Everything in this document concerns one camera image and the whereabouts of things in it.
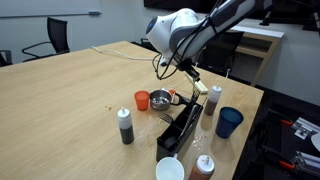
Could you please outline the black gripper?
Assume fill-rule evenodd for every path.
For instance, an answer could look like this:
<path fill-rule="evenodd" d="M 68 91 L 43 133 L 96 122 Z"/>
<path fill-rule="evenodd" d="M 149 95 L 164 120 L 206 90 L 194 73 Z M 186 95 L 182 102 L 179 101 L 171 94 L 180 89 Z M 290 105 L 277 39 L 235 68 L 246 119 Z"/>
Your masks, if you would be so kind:
<path fill-rule="evenodd" d="M 185 71 L 196 82 L 200 80 L 200 74 L 193 68 L 189 62 L 183 62 L 180 64 L 180 70 Z"/>

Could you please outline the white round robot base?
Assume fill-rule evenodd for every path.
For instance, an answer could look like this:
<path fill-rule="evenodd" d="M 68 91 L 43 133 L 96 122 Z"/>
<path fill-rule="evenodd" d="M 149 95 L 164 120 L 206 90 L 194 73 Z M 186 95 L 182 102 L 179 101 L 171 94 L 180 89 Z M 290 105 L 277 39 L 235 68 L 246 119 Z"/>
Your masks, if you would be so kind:
<path fill-rule="evenodd" d="M 320 134 L 314 134 L 311 136 L 311 142 L 313 146 L 320 152 Z"/>

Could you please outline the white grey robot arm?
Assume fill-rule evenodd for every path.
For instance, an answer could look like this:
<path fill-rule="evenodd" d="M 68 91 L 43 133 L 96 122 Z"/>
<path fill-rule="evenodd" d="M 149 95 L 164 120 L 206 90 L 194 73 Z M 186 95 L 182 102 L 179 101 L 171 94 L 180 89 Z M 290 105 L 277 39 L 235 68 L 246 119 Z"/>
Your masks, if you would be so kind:
<path fill-rule="evenodd" d="M 203 19 L 190 8 L 183 8 L 166 16 L 153 18 L 147 26 L 146 37 L 161 54 L 160 62 L 172 64 L 186 71 L 194 81 L 199 73 L 192 60 L 206 43 L 229 30 L 256 10 L 266 10 L 272 0 L 226 0 Z"/>

